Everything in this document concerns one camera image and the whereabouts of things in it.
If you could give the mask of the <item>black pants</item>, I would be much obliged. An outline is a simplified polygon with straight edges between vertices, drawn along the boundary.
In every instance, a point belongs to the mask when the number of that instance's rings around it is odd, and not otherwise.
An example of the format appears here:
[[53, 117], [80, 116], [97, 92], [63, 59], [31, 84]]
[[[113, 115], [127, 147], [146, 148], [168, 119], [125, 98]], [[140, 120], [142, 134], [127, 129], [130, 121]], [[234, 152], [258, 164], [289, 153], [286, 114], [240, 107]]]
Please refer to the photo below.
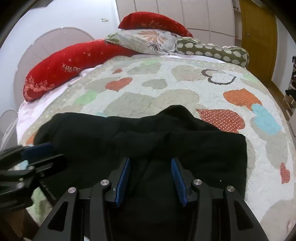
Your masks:
[[54, 165], [48, 184], [55, 194], [93, 186], [130, 159], [122, 213], [115, 221], [120, 240], [187, 240], [191, 215], [179, 201], [171, 160], [211, 187], [246, 189], [245, 137], [219, 130], [170, 106], [144, 118], [59, 113], [42, 125], [34, 144], [51, 143], [67, 160]]

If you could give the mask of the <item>white bed sheet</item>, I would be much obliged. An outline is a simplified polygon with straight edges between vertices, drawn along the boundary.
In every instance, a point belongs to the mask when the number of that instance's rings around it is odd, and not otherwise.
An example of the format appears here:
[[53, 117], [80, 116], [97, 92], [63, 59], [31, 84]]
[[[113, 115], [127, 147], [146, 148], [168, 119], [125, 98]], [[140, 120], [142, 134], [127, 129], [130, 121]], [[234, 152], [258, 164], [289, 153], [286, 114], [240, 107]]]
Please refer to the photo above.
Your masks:
[[18, 109], [18, 122], [16, 124], [16, 134], [18, 143], [21, 142], [23, 135], [26, 130], [39, 118], [39, 116], [44, 112], [44, 110], [62, 93], [66, 91], [68, 87], [77, 82], [79, 79], [87, 75], [92, 70], [96, 69], [101, 65], [97, 65], [94, 68], [88, 68], [79, 73], [78, 77], [72, 78], [68, 82], [62, 84], [61, 86], [55, 88], [44, 94], [40, 99], [27, 102], [24, 101]]

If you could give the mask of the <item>long red happy pillow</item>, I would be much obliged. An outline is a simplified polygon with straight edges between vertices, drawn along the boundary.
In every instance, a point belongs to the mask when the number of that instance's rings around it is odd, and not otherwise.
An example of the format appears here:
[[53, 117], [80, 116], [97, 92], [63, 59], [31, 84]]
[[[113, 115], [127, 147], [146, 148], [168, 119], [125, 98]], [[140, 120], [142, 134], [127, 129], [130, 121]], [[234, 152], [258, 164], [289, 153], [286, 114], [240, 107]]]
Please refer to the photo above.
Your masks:
[[23, 86], [23, 97], [25, 101], [33, 102], [85, 69], [101, 65], [116, 56], [136, 54], [137, 51], [104, 39], [71, 45], [51, 54], [29, 71]]

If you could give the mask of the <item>heart pattern quilt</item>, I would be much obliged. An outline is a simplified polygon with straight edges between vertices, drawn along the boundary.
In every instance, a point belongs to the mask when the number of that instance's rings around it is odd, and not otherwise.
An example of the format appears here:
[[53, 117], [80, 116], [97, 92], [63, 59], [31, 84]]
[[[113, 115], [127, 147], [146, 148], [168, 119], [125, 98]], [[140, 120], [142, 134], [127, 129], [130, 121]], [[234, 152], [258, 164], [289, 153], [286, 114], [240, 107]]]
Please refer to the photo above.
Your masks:
[[56, 113], [141, 118], [171, 105], [246, 137], [245, 200], [269, 240], [295, 225], [295, 146], [283, 112], [248, 70], [208, 57], [115, 57], [72, 84], [26, 130], [31, 144]]

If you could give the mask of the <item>white bed headboard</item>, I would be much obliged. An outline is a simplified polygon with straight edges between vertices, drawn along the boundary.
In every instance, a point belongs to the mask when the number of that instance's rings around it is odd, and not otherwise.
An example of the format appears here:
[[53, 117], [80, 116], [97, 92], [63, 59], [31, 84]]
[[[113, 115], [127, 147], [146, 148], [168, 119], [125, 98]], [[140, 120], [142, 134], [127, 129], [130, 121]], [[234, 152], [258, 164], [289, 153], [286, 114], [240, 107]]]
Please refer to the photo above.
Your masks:
[[[74, 27], [61, 27], [50, 30], [38, 37], [24, 52], [15, 70], [13, 97], [16, 107], [24, 101], [23, 85], [27, 73], [51, 54], [70, 45], [93, 41], [94, 38], [84, 30]], [[1, 114], [1, 150], [17, 145], [16, 124], [18, 110], [8, 109]]]

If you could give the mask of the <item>olive cloud pattern bolster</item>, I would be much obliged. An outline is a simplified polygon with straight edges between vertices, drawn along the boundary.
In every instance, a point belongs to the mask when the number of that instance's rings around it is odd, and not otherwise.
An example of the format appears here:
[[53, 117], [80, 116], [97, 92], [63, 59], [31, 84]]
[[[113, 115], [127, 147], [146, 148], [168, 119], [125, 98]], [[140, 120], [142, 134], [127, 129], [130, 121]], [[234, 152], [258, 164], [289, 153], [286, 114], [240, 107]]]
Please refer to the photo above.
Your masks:
[[175, 50], [178, 54], [206, 56], [241, 67], [247, 67], [249, 64], [249, 54], [241, 47], [205, 44], [192, 37], [178, 38], [175, 42]]

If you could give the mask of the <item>floral grey pillow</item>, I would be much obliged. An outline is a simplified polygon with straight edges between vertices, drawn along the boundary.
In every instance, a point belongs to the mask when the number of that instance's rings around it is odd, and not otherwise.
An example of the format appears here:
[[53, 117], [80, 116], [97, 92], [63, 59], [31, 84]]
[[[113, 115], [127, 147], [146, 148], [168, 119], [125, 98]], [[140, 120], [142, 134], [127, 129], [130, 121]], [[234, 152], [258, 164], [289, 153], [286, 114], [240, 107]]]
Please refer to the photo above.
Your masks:
[[109, 34], [105, 41], [142, 54], [168, 55], [180, 36], [155, 29], [121, 30]]

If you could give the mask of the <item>red pillow at back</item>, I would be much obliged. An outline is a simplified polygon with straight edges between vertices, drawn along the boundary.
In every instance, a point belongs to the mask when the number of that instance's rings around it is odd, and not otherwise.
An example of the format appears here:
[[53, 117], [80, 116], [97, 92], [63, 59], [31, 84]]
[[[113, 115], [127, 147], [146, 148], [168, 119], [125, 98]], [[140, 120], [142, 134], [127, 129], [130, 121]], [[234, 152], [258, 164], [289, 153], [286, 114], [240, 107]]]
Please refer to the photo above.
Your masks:
[[164, 30], [182, 37], [193, 37], [181, 23], [161, 14], [148, 11], [131, 13], [120, 22], [121, 30], [157, 29]]

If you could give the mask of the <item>white wardrobe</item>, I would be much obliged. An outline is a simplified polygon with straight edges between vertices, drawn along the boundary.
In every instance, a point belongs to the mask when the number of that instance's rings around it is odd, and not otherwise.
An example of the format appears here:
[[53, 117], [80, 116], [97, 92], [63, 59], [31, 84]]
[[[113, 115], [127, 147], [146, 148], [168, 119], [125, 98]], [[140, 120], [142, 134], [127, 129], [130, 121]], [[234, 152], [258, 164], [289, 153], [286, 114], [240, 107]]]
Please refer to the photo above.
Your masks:
[[184, 25], [203, 43], [241, 45], [239, 1], [232, 0], [139, 0], [116, 1], [119, 20], [136, 11], [168, 16]]

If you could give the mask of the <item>wooden door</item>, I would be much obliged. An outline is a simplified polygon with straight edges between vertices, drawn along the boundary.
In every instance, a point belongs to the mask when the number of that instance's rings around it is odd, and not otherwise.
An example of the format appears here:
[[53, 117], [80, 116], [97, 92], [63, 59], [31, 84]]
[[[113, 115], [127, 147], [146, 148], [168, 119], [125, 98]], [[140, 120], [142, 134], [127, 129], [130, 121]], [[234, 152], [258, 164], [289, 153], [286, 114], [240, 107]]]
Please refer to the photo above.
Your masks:
[[239, 3], [242, 47], [249, 54], [247, 69], [263, 84], [269, 84], [273, 76], [278, 47], [275, 15], [263, 1]]

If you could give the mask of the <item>wall power socket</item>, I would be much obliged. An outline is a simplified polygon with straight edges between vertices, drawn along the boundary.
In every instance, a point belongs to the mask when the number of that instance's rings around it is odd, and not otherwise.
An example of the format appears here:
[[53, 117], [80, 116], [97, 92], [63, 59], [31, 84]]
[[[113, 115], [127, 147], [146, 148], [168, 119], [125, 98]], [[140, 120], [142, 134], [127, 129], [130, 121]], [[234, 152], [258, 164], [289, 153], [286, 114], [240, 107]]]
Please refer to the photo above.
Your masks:
[[102, 21], [103, 23], [107, 23], [107, 22], [109, 22], [109, 19], [108, 19], [108, 18], [102, 18], [101, 21]]

